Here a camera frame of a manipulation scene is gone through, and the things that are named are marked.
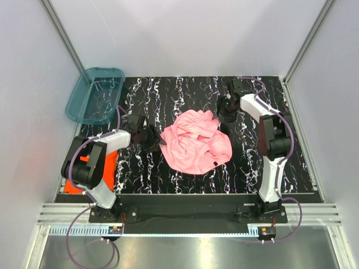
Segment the pink t shirt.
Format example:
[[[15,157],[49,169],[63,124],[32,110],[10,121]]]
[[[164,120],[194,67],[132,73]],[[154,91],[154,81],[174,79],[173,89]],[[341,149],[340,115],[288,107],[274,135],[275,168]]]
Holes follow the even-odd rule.
[[[230,139],[219,130],[219,119],[209,110],[183,112],[160,136],[166,162],[181,173],[203,175],[232,157]]]

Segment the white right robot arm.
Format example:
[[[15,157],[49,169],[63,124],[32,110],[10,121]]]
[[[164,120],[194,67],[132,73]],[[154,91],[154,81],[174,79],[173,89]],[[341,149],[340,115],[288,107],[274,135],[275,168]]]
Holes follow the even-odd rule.
[[[256,94],[227,94],[217,99],[217,117],[226,123],[234,122],[240,110],[259,124],[259,153],[263,157],[261,187],[252,214],[267,222],[280,213],[282,206],[281,184],[284,167],[293,154],[294,138],[292,116],[281,113],[264,103]]]

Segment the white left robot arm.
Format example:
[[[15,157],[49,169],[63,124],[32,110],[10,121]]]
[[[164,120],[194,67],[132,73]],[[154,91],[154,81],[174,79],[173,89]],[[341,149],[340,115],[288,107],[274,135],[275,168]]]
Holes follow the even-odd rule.
[[[94,137],[76,136],[61,167],[61,176],[87,195],[94,203],[94,211],[110,222],[122,215],[120,199],[103,179],[108,154],[131,145],[139,145],[142,152],[160,150],[166,142],[144,115],[130,115],[123,127]]]

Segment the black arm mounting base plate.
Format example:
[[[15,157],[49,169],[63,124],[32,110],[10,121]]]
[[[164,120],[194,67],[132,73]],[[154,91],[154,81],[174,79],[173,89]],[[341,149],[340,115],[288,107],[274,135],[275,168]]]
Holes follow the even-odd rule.
[[[318,192],[283,194],[296,199],[303,212],[313,205],[322,205]],[[253,212],[256,194],[121,194],[115,206],[125,213],[127,234],[233,234],[244,233],[244,224],[258,222]],[[59,194],[52,204],[55,222],[71,222],[71,218],[89,207],[89,198]],[[107,216],[106,210],[93,209],[82,220],[89,223],[119,223],[121,217]]]

